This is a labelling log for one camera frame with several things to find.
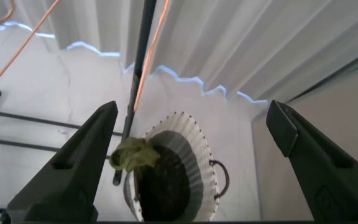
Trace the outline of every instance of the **blue light strip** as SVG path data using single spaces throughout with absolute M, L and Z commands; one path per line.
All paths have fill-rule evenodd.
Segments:
M 21 24 L 20 22 L 16 22 L 16 21 L 4 22 L 2 25 L 0 25 L 0 30 L 4 30 L 8 26 L 19 26 L 23 29 L 32 31 L 32 29 L 29 26 Z M 43 33 L 36 32 L 34 35 L 39 36 L 39 37 L 51 38 L 51 39 L 55 38 L 54 34 L 43 34 Z M 66 49 L 70 50 L 70 49 L 72 49 L 74 47 L 78 47 L 78 46 L 82 46 L 89 50 L 92 50 L 93 52 L 96 52 L 101 57 L 119 57 L 119 52 L 101 52 L 96 47 L 94 47 L 90 44 L 84 43 L 82 41 L 74 42 L 74 43 L 70 44 L 69 46 L 67 46 Z M 121 65 L 122 73 L 123 74 L 127 73 L 130 69 L 133 68 L 133 66 L 134 66 L 134 63 L 130 64 L 127 68 L 123 68 Z M 171 68 L 167 67 L 166 65 L 159 65 L 155 70 L 158 70 L 158 69 L 161 69 L 164 72 L 167 72 L 168 74 L 172 75 L 174 77 L 175 81 L 177 81 L 177 82 L 196 82 L 196 83 L 200 84 L 201 89 L 204 90 L 204 82 L 199 77 L 191 77 L 191 78 L 179 77 L 175 71 L 173 71 Z M 203 91 L 202 94 L 208 95 L 208 94 L 213 93 L 216 90 L 221 90 L 224 95 L 224 99 L 227 100 L 227 95 L 226 95 L 227 90 L 222 85 L 219 85 L 215 89 L 207 91 L 207 92 Z M 246 98 L 251 103 L 267 103 L 267 100 L 253 100 L 250 96 L 246 95 L 245 93 L 243 93 L 241 91 L 238 91 L 236 94 Z

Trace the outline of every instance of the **tiled floor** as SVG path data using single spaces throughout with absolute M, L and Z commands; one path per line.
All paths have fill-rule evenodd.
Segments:
M 0 31 L 0 68 L 28 32 L 18 27 Z M 119 59 L 100 57 L 76 47 L 58 50 L 53 39 L 34 37 L 0 79 L 0 111 L 82 124 L 103 103 L 115 100 L 119 116 L 114 130 L 122 132 L 132 70 L 122 73 Z M 214 158 L 231 177 L 214 220 L 258 220 L 259 200 L 249 118 L 265 105 L 241 96 L 224 99 L 220 90 L 205 95 L 199 83 L 179 82 L 157 70 L 145 83 L 132 136 L 142 136 L 161 118 L 186 111 L 199 122 Z M 60 147 L 75 130 L 0 117 L 0 139 Z M 109 152 L 119 138 L 112 137 Z M 52 152 L 0 145 L 0 207 L 53 156 Z M 122 185 L 112 185 L 113 169 L 105 163 L 95 205 L 99 220 L 135 220 L 123 199 Z M 225 181 L 218 170 L 219 184 Z

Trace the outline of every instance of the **beige wall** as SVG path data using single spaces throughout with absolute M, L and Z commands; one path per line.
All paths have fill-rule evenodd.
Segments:
M 358 160 L 358 72 L 289 104 Z M 263 220 L 312 220 L 290 161 L 275 145 L 266 115 L 252 123 Z

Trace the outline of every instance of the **green cloth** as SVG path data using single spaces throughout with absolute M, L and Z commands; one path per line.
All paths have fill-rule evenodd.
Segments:
M 117 146 L 109 162 L 116 170 L 125 169 L 129 173 L 141 166 L 154 167 L 158 158 L 160 154 L 144 138 L 129 137 Z

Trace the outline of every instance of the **black horizontal bar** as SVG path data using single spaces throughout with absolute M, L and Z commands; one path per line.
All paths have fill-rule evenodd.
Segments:
M 61 127 L 66 127 L 66 128 L 79 129 L 81 127 L 80 125 L 75 125 L 75 124 L 67 124 L 67 123 L 50 121 L 50 120 L 40 119 L 40 118 L 31 118 L 28 116 L 21 116 L 21 115 L 17 115 L 17 114 L 10 114 L 10 113 L 4 113 L 4 112 L 0 112 L 0 116 L 7 117 L 7 118 L 21 119 L 24 121 L 33 121 L 33 122 L 38 122 L 38 123 L 43 123 L 43 124 L 51 124 L 51 125 L 56 125 L 56 126 L 61 126 Z M 117 132 L 113 132 L 112 135 L 120 136 L 120 137 L 122 136 L 121 133 L 117 133 Z
M 0 144 L 7 145 L 7 146 L 26 147 L 26 148 L 30 148 L 30 149 L 41 149 L 41 150 L 46 150 L 46 151 L 51 151 L 51 152 L 57 152 L 60 150 L 60 148 L 55 148 L 55 147 L 39 146 L 39 145 L 34 145 L 34 144 L 12 142 L 12 141 L 5 141 L 5 140 L 0 140 Z

